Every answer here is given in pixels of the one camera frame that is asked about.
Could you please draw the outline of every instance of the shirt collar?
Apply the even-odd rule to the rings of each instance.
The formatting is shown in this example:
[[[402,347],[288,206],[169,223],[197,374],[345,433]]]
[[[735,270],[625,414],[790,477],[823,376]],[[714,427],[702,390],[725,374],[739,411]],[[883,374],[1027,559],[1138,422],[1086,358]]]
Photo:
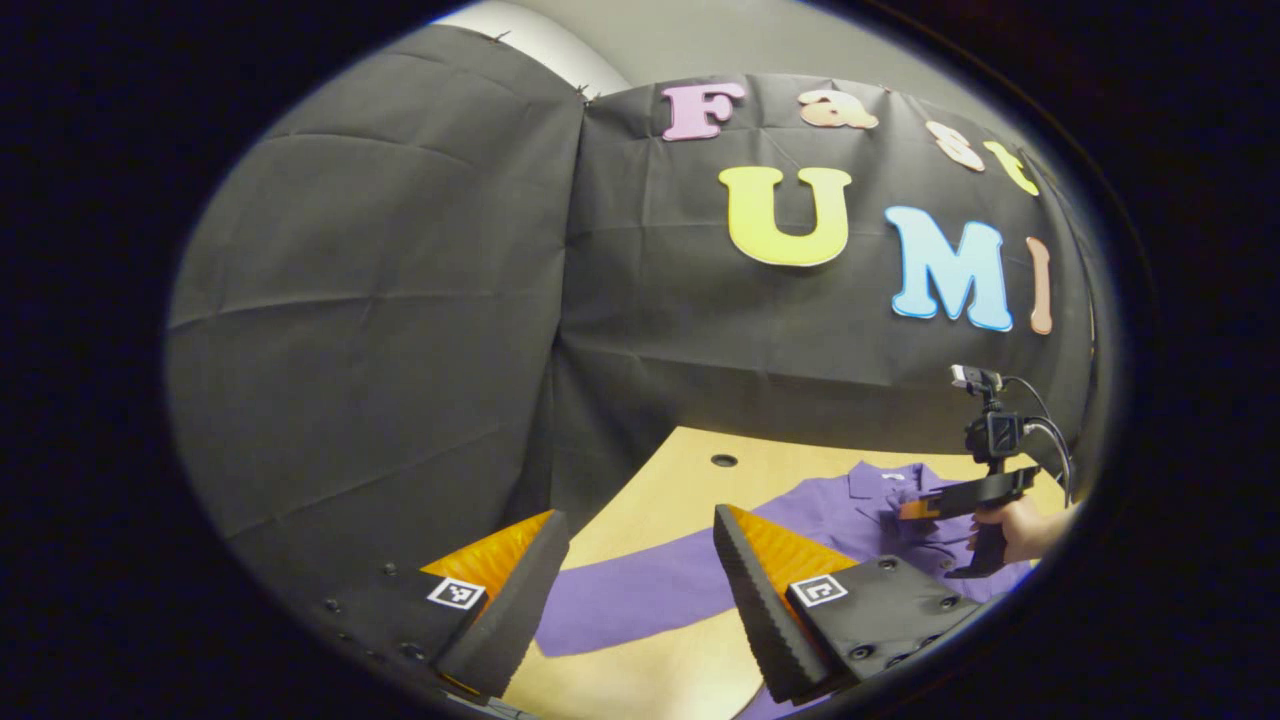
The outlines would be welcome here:
[[[901,468],[877,468],[859,462],[849,471],[849,497],[870,500],[884,497],[893,491],[911,489],[933,492],[942,487],[942,479],[924,462]]]

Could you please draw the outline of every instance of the purple shirt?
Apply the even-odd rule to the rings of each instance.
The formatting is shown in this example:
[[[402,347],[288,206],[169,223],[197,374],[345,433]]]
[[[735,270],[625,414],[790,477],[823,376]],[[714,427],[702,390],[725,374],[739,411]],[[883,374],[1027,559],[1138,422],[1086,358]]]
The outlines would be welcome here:
[[[924,464],[883,469],[859,462],[847,475],[804,480],[753,512],[859,562],[896,555],[978,602],[1012,589],[1030,570],[1029,562],[1006,565],[989,578],[943,578],[973,557],[965,547],[973,534],[970,516],[932,523],[897,519],[904,502],[941,487],[943,480]],[[684,628],[732,607],[733,594],[707,528],[561,571],[535,639],[547,657],[576,655]]]

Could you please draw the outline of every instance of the black fabric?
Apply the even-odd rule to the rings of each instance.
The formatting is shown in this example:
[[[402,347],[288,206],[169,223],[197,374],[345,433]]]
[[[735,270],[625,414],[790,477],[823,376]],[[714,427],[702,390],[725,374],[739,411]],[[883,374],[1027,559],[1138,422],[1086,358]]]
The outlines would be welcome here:
[[[719,137],[663,141],[660,91],[701,82],[748,97]],[[879,124],[806,124],[796,96],[819,88]],[[1082,243],[1098,240],[989,154],[980,174],[948,159],[928,120],[979,154],[986,140],[1019,152],[878,86],[691,78],[584,111],[550,70],[471,31],[392,44],[270,128],[196,228],[166,348],[196,492],[255,575],[306,607],[549,507],[577,532],[678,424],[963,452],[979,407],[950,386],[954,363],[1027,378],[1076,441],[1111,377],[1091,363],[1100,260]],[[845,251],[808,269],[739,251],[718,174],[741,165],[783,172],[777,222],[795,234],[814,223],[796,170],[849,172]],[[893,313],[893,205],[929,213],[952,247],[968,222],[1001,232],[1010,332]],[[1052,255],[1050,336],[1029,327],[1028,236]]]
[[[667,142],[664,87],[737,82],[748,96],[713,140]],[[879,118],[870,129],[815,128],[796,96],[835,88]],[[938,120],[984,156],[975,174],[925,129]],[[564,309],[554,357],[552,502],[580,528],[677,424],[772,439],[900,452],[964,452],[979,411],[948,384],[954,363],[1018,374],[1041,391],[1069,439],[1089,383],[1089,299],[1053,193],[1032,197],[980,147],[1016,145],[878,86],[794,76],[717,76],[639,87],[586,110],[566,240]],[[721,170],[765,165],[780,229],[813,228],[806,167],[852,176],[850,240],[812,269],[764,265],[727,229]],[[940,311],[899,316],[901,242],[893,205],[929,213],[957,247],[964,224],[998,229],[1014,328],[989,332]],[[1053,329],[1029,327],[1028,236],[1051,252]]]
[[[559,319],[582,104],[426,27],[302,101],[211,200],[175,281],[174,432],[214,524],[314,601],[495,530]]]
[[[1055,195],[1062,209],[1064,222],[1071,227],[1089,291],[1093,357],[1084,397],[1084,432],[1070,443],[1075,473],[1069,491],[1073,498],[1082,500],[1096,486],[1115,451],[1115,438],[1120,437],[1120,430],[1129,423],[1133,402],[1129,378],[1137,369],[1133,361],[1135,342],[1139,338],[1149,342],[1149,333],[1155,328],[1132,323],[1126,325],[1123,320],[1121,299],[1112,272],[1114,252],[1108,249],[1107,238],[1133,234],[1133,229],[1123,227],[1116,218],[1079,211],[1084,200],[1073,195],[1079,195],[1085,186],[1076,182],[1073,183],[1074,187],[1066,187],[1037,159],[1028,160],[1028,176]],[[1094,205],[1105,206],[1103,199],[1097,199]],[[1047,441],[1037,437],[1036,442]]]

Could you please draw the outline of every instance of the human hand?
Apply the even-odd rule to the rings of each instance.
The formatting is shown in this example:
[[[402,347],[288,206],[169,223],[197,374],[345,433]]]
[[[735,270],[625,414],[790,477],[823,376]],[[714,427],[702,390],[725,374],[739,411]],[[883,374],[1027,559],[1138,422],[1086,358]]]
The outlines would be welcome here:
[[[1057,539],[1061,525],[1041,515],[1028,495],[993,510],[979,509],[973,519],[970,530],[977,530],[979,524],[1001,527],[1005,533],[1006,564],[1042,557]],[[969,550],[974,548],[975,542],[977,536],[969,538]]]

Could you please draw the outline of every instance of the black backdrop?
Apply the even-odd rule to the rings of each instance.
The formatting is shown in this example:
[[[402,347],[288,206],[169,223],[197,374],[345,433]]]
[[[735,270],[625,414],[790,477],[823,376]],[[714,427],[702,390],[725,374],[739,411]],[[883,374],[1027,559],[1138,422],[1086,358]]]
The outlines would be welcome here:
[[[1213,430],[1258,413],[1242,380],[1261,369],[1266,318],[1228,307],[1263,287],[1251,274],[1266,266],[1251,241],[1263,225],[1249,209],[1265,187],[1263,155],[1251,147],[1265,115],[1251,97],[1263,97],[1257,31],[1266,18],[1167,5],[1112,6],[1105,22],[1085,6],[895,6],[1032,91],[1100,160],[1148,238],[1164,319],[1142,328],[1140,404],[1108,470],[1130,492],[1100,484],[1106,511],[1082,519],[1082,538],[1100,542],[1073,546],[1061,573],[1028,592],[1034,609],[992,629],[980,662],[946,684],[916,685],[895,716],[1006,716],[1046,702],[1076,716],[1108,707],[1260,715],[1268,685],[1240,638],[1262,628],[1260,596],[1245,583],[1265,585],[1254,578],[1266,565],[1242,552],[1266,536],[1245,534],[1239,507],[1261,487],[1265,465],[1242,452],[1261,425]],[[6,587],[20,605],[9,616],[19,707],[37,716],[416,716],[325,653],[230,561],[180,483],[156,378],[166,258],[243,138],[296,102],[297,88],[421,12],[274,5],[264,14],[259,4],[223,4],[218,14],[131,15],[122,6],[114,17],[59,9],[22,26],[18,47],[44,51],[20,78],[33,81],[23,97],[40,114],[22,129],[41,160],[22,190],[32,191],[28,218],[44,227],[42,242],[19,247],[19,260],[35,263],[13,286],[12,309],[15,334],[47,352],[22,363],[10,387],[26,409],[15,457],[38,462],[26,473],[38,480],[14,484],[9,505],[29,529],[13,546],[20,552]],[[68,31],[68,19],[84,22]],[[1188,27],[1203,32],[1188,36]],[[1221,109],[1215,122],[1160,122],[1187,111],[1189,83],[1199,106]],[[1140,274],[1133,264],[1114,270]],[[64,302],[37,301],[51,278]],[[1229,473],[1207,473],[1224,459]]]
[[[717,82],[748,88],[719,136],[662,141],[662,90]],[[796,97],[828,88],[878,124],[805,123]],[[684,78],[582,105],[520,51],[428,27],[287,113],[205,210],[168,328],[175,437],[214,523],[292,602],[548,507],[576,530],[677,424],[957,452],[974,406],[950,387],[952,363],[1029,379],[1070,441],[1107,430],[1082,432],[1087,404],[1126,405],[1091,386],[1125,355],[1110,278],[1082,261],[1111,238],[1078,232],[1097,222],[1007,138],[815,77]],[[1042,195],[996,163],[951,161],[931,120],[1023,154]],[[851,173],[847,247],[803,269],[733,247],[717,176],[741,165]],[[896,205],[923,209],[952,247],[969,222],[1002,232],[1010,332],[893,314]],[[794,177],[776,222],[814,224]],[[1028,236],[1052,256],[1048,336],[1028,327]]]

